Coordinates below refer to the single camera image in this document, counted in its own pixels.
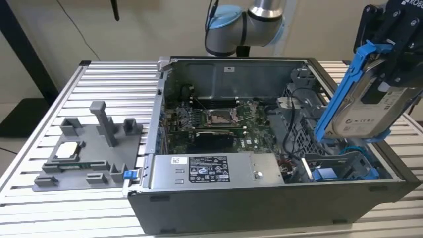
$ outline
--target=motherboard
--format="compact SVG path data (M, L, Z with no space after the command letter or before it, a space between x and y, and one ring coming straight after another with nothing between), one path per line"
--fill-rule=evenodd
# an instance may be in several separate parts
M165 111L169 154L253 151L280 155L265 116L276 103L190 99Z

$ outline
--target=green circuit board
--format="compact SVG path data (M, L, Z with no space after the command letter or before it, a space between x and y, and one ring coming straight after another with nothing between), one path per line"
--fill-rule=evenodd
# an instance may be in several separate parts
M240 101L232 109L192 109L186 105L169 109L168 153L189 153L197 132L214 131L229 132L234 137L232 146L218 151L221 153L253 151L280 154L264 109L252 100Z

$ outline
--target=barcode sticker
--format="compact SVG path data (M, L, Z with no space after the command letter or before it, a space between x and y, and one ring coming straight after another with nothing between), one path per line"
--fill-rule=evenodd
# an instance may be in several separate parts
M185 164L188 162L188 157L172 157L172 164Z

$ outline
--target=black pole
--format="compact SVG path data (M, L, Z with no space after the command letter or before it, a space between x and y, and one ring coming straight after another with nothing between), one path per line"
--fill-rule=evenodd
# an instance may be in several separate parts
M53 104L57 89L5 0L0 0L0 30L48 105Z

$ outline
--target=cable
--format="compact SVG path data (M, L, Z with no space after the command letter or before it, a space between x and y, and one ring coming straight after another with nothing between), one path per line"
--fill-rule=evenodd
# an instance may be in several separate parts
M304 89L304 90L309 90L312 91L316 95L317 93L315 92L315 90L312 90L311 88L305 88L305 87L299 87L296 88L292 92L291 92L291 95L288 96L291 98L291 120L289 120L289 125L288 125L288 131L287 131L287 134L284 135L284 138L283 138L283 141L281 141L281 146L283 146L283 150L285 151L287 155L292 158L295 158L297 161L300 160L300 158L295 155L295 153L297 153L303 148L300 148L297 151L293 152L293 148L291 151L287 150L285 148L285 143L287 143L287 139L289 137L289 134L292 132L292 129L293 129L293 122L295 122L295 104L293 104L293 98L296 98L299 101L300 99L293 95L293 93L299 90L299 89ZM319 144L316 145L319 147L319 149L327 153L327 154L331 154L328 152L328 150Z
M210 29L210 24L212 24L212 18L213 18L213 15L216 13L216 10L217 10L217 6L218 6L218 0L216 0L216 2L213 3L212 5L212 8L210 8L210 5L212 5L212 0L209 2L209 6L208 6L208 9L206 9L206 20L205 20L205 35L204 35L204 47L206 49L206 35L209 33L209 29Z
M206 28L208 28L206 23L208 23L208 21L209 21L210 6L212 6L212 0L210 0L210 2L209 2L209 6L208 6L208 8L206 8L206 16L205 16L205 23L204 23L204 32L206 32Z
M0 147L0 150L4 150L4 151L6 151L6 152L9 152L9 153L17 155L17 153L16 153L14 151L10 151L10 150L8 150L8 149L4 149L2 147Z
M56 0L56 2L57 2L57 4L58 4L58 6L60 6L61 10L64 11L64 13L65 13L65 15L66 15L68 19L70 20L70 22L72 22L72 24L73 24L73 26L74 26L74 28L76 28L76 30L77 30L77 32L78 32L78 34L80 34L80 36L81 36L81 39L84 40L85 45L88 46L88 48L90 49L92 53L93 53L93 54L94 54L94 56L97 57L98 61L101 61L101 59L100 59L100 57L98 57L97 53L93 51L92 47L89 46L89 44L88 44L88 42L86 42L86 40L85 40L85 37L84 37L84 35L82 35L82 33L81 33L81 31L80 31L80 29L78 29L78 27L77 27L77 25L76 25L74 21L72 20L72 18L70 18L70 16L69 16L69 14L68 14L68 12L66 12L66 10L65 10L64 6L61 5L61 3L60 3L60 1L58 1L58 0Z
M415 109L415 106L416 106L416 105L412 104L412 106L409 107L409 111L408 111L408 113L407 113L408 115L411 115L411 113L412 113L412 111L413 111L413 109Z

